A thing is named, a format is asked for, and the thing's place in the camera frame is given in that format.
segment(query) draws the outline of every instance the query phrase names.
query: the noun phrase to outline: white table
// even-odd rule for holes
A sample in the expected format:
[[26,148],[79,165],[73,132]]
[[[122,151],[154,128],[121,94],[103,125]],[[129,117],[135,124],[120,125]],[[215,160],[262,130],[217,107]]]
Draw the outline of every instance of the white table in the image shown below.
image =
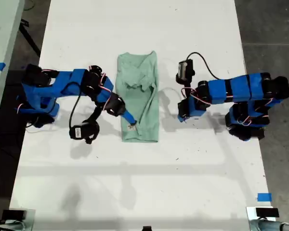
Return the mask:
[[[53,0],[41,51],[43,68],[97,64],[114,82],[117,56],[158,54],[160,140],[123,143],[119,118],[103,113],[92,145],[68,135],[76,97],[59,99],[53,125],[29,128],[11,207],[36,210],[34,230],[248,230],[246,206],[267,193],[257,139],[242,142],[220,123],[231,104],[180,123],[178,62],[192,51],[213,73],[245,73],[233,0]],[[196,56],[193,85],[210,80]],[[73,117],[93,111],[82,97]]]
[[25,0],[0,0],[0,104]]

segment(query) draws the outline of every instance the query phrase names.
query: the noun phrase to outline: green shirt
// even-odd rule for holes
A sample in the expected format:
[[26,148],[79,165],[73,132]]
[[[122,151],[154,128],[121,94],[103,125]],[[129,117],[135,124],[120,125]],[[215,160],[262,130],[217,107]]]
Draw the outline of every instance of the green shirt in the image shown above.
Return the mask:
[[124,53],[118,56],[116,92],[126,109],[137,120],[136,126],[121,118],[122,140],[125,142],[157,142],[158,64],[155,51],[146,55]]

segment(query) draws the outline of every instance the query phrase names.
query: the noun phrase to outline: wire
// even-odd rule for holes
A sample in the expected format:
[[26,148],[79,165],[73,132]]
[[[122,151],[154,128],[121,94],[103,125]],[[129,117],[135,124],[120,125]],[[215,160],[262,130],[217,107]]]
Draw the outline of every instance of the wire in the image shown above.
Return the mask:
[[[194,88],[190,88],[190,87],[182,88],[182,89],[181,89],[181,94],[182,94],[185,98],[186,98],[186,96],[183,94],[183,89],[191,89],[192,91],[194,91],[194,92],[196,93],[196,90],[195,90]],[[193,95],[193,94],[190,94],[190,96],[192,96],[193,98],[199,100],[200,102],[203,102],[203,103],[208,104],[208,105],[212,105],[210,102],[204,101],[204,100],[202,100],[201,98],[199,98],[199,97],[197,97],[197,96],[195,96],[195,95]]]
[[5,154],[7,154],[9,157],[11,157],[13,160],[15,160],[16,162],[18,162],[18,160],[12,155],[10,154],[8,151],[4,150],[3,148],[0,147],[0,151],[4,152]]
[[27,9],[24,9],[24,11],[32,10],[35,7],[35,2],[33,0],[29,0],[29,1],[32,2],[32,6]]
[[243,125],[243,126],[245,126],[245,127],[247,127],[247,126],[249,126],[250,124],[251,124],[251,120],[250,120],[250,122],[249,122],[249,124],[244,124],[248,119],[250,118],[250,116],[248,116],[248,117],[246,117],[246,119],[244,119],[244,121],[241,123],[241,122],[239,122],[239,120],[237,119],[236,121],[237,121],[237,123],[238,124],[240,124],[240,125]]
[[45,71],[55,71],[55,70],[52,70],[52,69],[43,69],[41,72],[45,72]]
[[14,230],[7,229],[7,228],[2,228],[2,227],[0,227],[0,230],[3,230],[3,231],[14,231]]
[[80,88],[79,83],[77,83],[77,82],[70,82],[70,83],[68,83],[68,84],[64,87],[64,89],[61,91],[61,92],[65,91],[69,86],[71,86],[71,85],[73,85],[73,84],[78,86],[78,88],[79,88],[79,95],[78,95],[77,100],[76,100],[76,102],[75,102],[75,104],[74,104],[74,106],[73,106],[71,115],[69,116],[69,121],[68,121],[69,129],[72,128],[72,117],[73,117],[74,111],[75,111],[75,109],[76,109],[76,106],[77,106],[77,104],[78,104],[78,102],[79,102],[79,99],[80,99],[80,97],[81,97],[81,88]]
[[24,104],[23,104],[23,103],[19,104],[19,106],[18,106],[18,108],[17,108],[17,113],[16,113],[16,114],[18,114],[19,108],[21,107],[21,105],[24,105]]
[[203,57],[200,53],[198,53],[198,52],[192,52],[192,53],[190,53],[190,54],[188,55],[188,57],[186,58],[186,60],[188,60],[188,58],[189,58],[192,54],[197,54],[197,55],[199,55],[199,56],[202,58],[202,60],[204,61],[204,64],[206,65],[206,67],[207,67],[208,71],[210,72],[210,74],[211,74],[215,79],[220,79],[220,78],[217,78],[217,77],[211,72],[211,70],[210,70],[210,68],[209,68],[206,60],[204,59],[204,57]]

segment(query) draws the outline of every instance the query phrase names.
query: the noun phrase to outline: red and white wire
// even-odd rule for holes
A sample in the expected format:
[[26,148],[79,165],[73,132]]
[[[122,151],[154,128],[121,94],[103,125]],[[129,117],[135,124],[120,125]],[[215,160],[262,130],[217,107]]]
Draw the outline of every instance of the red and white wire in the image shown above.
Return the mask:
[[45,72],[45,71],[54,71],[52,69],[43,69],[41,72]]
[[[184,98],[186,98],[186,96],[183,94],[183,89],[191,89],[192,91],[196,92],[196,89],[194,89],[194,88],[184,87],[184,88],[181,89],[181,94],[184,96]],[[201,98],[199,98],[199,97],[197,97],[197,96],[195,96],[193,94],[190,94],[190,96],[194,97],[195,99],[197,99],[197,100],[199,100],[199,101],[201,101],[201,102],[203,102],[205,104],[212,105],[211,103],[209,103],[207,101],[204,101]]]
[[18,108],[17,108],[17,114],[19,112],[19,108],[21,107],[21,105],[24,105],[23,103],[19,104]]
[[237,119],[236,121],[237,121],[237,123],[238,124],[240,124],[240,125],[243,125],[243,126],[249,126],[250,124],[251,124],[251,120],[250,120],[250,122],[246,125],[246,124],[244,124],[248,119],[250,118],[250,116],[248,116],[248,117],[246,117],[246,119],[244,119],[244,121],[241,123],[241,122],[239,122],[239,120]]

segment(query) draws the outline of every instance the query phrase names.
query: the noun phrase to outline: table surface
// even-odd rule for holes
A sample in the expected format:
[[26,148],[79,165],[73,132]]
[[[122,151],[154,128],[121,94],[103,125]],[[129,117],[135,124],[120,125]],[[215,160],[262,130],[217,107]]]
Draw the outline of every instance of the table surface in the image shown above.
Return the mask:
[[[58,99],[52,125],[28,128],[11,207],[36,210],[34,230],[248,230],[246,206],[267,193],[257,139],[228,134],[230,103],[180,123],[178,63],[192,51],[220,78],[245,74],[233,0],[56,0],[51,2],[40,66],[102,67],[114,82],[117,56],[158,55],[158,143],[124,143],[120,119],[103,113],[98,139],[71,140],[68,118],[76,97]],[[192,85],[210,80],[193,56]],[[73,123],[94,110],[82,97]]]
[[25,0],[0,0],[0,104]]

